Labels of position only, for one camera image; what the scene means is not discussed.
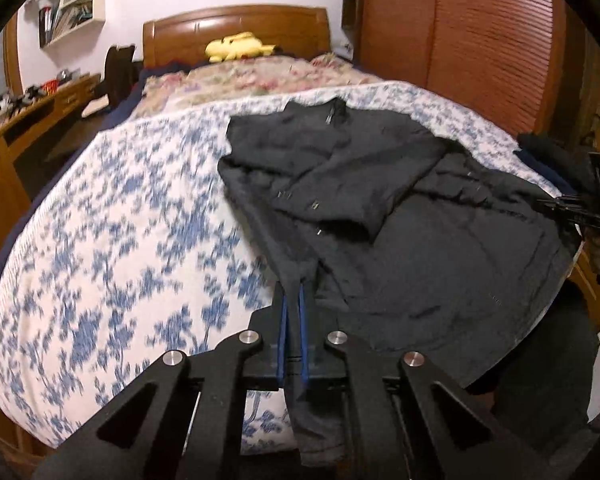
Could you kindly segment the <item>wooden louvered wardrobe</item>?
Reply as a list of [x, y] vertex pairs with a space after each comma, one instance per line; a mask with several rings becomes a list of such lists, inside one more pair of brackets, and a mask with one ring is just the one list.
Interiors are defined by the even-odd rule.
[[344, 0], [354, 59], [467, 106], [516, 136], [566, 134], [583, 28], [565, 0]]

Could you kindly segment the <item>blue floral white bedsheet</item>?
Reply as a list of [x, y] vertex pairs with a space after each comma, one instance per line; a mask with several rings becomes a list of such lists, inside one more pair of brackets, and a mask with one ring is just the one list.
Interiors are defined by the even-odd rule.
[[81, 153], [35, 208], [0, 271], [0, 408], [60, 445], [159, 356], [243, 330], [278, 283], [227, 194], [235, 116], [342, 99], [410, 116], [486, 168], [553, 185], [511, 136], [399, 81], [214, 101], [124, 122]]

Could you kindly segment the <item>wooden headboard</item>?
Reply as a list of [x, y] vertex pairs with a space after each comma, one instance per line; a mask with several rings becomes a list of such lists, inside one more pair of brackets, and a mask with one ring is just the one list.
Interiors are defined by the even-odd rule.
[[216, 6], [143, 24], [144, 66], [155, 68], [171, 62], [195, 65], [206, 59], [204, 50], [209, 42], [240, 32], [251, 32], [264, 44], [275, 44], [283, 52], [306, 60], [332, 50], [324, 8]]

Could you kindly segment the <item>dark wooden chair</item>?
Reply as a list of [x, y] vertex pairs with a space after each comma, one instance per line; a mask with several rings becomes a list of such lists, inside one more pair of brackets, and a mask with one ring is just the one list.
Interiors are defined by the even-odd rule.
[[82, 110], [82, 118], [96, 115], [104, 110], [114, 110], [129, 96], [137, 75], [133, 61], [134, 53], [134, 44], [109, 48], [105, 60], [104, 81], [96, 86], [95, 99]]

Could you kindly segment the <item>white wall shelf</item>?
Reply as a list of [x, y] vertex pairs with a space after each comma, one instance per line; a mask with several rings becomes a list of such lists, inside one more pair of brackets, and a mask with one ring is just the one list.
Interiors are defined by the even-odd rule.
[[35, 18], [42, 49], [106, 22], [105, 0], [27, 0], [24, 8], [27, 18]]

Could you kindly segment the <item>red basket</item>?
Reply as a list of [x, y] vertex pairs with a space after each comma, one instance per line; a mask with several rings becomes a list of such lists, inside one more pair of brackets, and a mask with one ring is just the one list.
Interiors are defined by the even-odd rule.
[[42, 89], [46, 94], [53, 94], [58, 90], [59, 82], [56, 79], [46, 81], [42, 84]]

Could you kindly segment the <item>yellow plush toy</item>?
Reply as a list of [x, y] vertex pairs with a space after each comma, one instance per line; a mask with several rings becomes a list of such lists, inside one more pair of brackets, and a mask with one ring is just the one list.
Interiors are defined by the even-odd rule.
[[252, 32], [241, 32], [233, 36], [212, 40], [204, 49], [204, 54], [210, 63], [242, 60], [243, 58], [258, 58], [274, 53], [275, 44], [264, 44]]

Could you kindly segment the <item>wooden desk cabinet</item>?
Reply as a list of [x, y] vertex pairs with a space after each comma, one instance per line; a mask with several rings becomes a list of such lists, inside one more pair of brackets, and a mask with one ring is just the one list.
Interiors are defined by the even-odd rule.
[[84, 75], [35, 101], [0, 126], [0, 250], [31, 205], [15, 168], [16, 160], [58, 122], [91, 101], [99, 83], [99, 74]]

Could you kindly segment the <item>black zip jacket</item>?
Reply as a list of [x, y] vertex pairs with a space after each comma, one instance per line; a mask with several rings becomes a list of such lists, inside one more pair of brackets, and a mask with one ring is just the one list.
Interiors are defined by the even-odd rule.
[[282, 378], [305, 456], [343, 444], [336, 410], [301, 377], [300, 292], [318, 327], [383, 356], [420, 350], [492, 392], [496, 418], [537, 451], [566, 440], [581, 411], [560, 398], [559, 375], [514, 367], [559, 333], [552, 307], [576, 252], [539, 210], [540, 188], [408, 115], [342, 99], [235, 116], [227, 139], [219, 174], [286, 299]]

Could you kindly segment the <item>pink floral beige quilt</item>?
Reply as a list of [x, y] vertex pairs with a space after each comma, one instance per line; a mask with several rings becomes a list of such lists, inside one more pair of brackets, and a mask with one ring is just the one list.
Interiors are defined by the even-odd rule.
[[380, 78], [327, 53], [311, 61], [286, 55], [248, 58], [150, 76], [142, 98], [132, 111], [133, 119], [219, 100], [245, 96], [272, 96], [324, 87], [374, 84]]

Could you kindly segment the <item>dark clothes pile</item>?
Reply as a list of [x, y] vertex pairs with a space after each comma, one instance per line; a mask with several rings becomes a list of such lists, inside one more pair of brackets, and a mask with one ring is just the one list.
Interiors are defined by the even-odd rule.
[[515, 155], [562, 195], [590, 195], [594, 176], [587, 150], [567, 151], [546, 134], [519, 133]]

